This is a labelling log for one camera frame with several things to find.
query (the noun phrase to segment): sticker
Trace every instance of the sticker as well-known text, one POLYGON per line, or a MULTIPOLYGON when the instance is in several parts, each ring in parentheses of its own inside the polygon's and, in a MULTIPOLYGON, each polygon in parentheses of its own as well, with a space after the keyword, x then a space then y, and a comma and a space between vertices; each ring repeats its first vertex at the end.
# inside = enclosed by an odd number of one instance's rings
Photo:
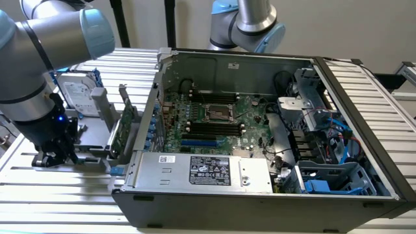
POLYGON ((64 89, 76 111, 85 116, 97 116, 98 111, 90 98, 88 86, 82 83, 64 82, 64 89))
POLYGON ((158 162, 174 163, 174 156, 158 156, 158 162))
POLYGON ((230 186, 229 178, 229 158, 190 156, 190 184, 230 186))
POLYGON ((240 68, 240 64, 237 63, 228 63, 228 69, 238 69, 240 68))

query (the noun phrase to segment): black pole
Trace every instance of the black pole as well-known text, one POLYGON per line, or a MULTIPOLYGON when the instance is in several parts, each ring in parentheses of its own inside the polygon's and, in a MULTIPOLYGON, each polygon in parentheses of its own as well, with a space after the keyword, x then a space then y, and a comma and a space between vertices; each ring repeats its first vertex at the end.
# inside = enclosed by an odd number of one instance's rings
POLYGON ((168 47, 176 48, 174 0, 164 0, 164 13, 166 19, 168 47))
POLYGON ((125 25, 121 0, 109 0, 109 4, 110 4, 112 11, 113 11, 114 18, 116 18, 121 46, 124 48, 130 48, 129 33, 128 33, 128 27, 125 25))

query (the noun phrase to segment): robotic arm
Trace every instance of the robotic arm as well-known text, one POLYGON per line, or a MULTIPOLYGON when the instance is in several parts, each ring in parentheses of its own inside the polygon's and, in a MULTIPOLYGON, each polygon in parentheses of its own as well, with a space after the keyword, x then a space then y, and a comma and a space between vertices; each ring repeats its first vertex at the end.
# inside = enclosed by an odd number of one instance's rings
POLYGON ((210 50, 272 53, 285 35, 269 0, 216 0, 212 5, 210 50))
POLYGON ((28 19, 13 22, 0 10, 0 111, 40 152, 33 166, 77 163, 73 143, 77 120, 68 118, 62 100, 42 77, 62 67, 110 53, 109 23, 80 1, 22 0, 28 19))

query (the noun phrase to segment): motherboard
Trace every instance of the motherboard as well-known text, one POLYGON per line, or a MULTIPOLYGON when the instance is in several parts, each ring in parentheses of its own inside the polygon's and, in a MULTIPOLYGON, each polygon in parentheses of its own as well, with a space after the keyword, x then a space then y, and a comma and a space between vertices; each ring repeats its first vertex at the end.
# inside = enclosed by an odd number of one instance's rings
POLYGON ((250 95, 166 93, 164 152, 264 158, 268 101, 250 95))

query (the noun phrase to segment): power supply label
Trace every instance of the power supply label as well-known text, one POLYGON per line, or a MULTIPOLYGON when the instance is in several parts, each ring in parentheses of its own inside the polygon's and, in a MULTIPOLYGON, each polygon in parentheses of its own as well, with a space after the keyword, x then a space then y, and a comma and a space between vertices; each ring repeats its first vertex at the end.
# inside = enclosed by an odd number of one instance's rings
POLYGON ((230 186, 229 158, 190 156, 189 183, 230 186))

